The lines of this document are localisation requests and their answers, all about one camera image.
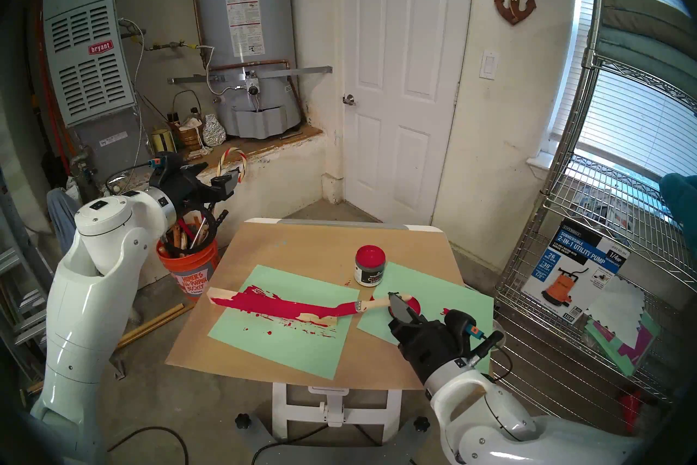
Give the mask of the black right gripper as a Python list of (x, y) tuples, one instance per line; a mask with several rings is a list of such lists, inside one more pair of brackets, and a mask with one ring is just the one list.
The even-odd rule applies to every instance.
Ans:
[(444, 321), (427, 321), (420, 313), (415, 297), (389, 302), (389, 329), (398, 341), (398, 349), (411, 365), (417, 378), (426, 385), (429, 377), (457, 358), (473, 357), (471, 334), (467, 327), (477, 326), (465, 312), (448, 312)]

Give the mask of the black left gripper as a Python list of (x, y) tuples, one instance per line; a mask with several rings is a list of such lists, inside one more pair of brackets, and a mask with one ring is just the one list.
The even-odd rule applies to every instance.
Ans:
[(193, 165), (166, 162), (166, 195), (176, 211), (176, 219), (190, 212), (194, 205), (225, 201), (234, 194), (240, 170), (230, 170), (222, 178), (212, 178), (207, 185), (198, 179), (207, 167), (207, 162)]

